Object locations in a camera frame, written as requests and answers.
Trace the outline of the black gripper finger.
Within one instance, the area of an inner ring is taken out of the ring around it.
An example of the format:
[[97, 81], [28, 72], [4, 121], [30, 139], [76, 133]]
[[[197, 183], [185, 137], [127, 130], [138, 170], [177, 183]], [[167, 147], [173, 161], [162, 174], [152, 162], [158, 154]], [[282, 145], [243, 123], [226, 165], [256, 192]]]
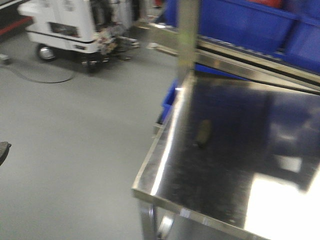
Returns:
[[6, 160], [11, 146], [12, 144], [7, 141], [3, 141], [0, 143], [0, 165], [2, 165]]

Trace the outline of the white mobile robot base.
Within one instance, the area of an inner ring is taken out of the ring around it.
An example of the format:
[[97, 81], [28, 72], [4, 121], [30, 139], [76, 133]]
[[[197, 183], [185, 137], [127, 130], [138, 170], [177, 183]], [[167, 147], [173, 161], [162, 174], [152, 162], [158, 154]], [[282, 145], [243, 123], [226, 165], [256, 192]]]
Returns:
[[128, 36], [132, 9], [124, 0], [28, 0], [17, 10], [32, 19], [26, 32], [44, 62], [55, 60], [58, 50], [69, 51], [93, 72], [111, 56], [127, 60], [122, 54], [140, 46]]

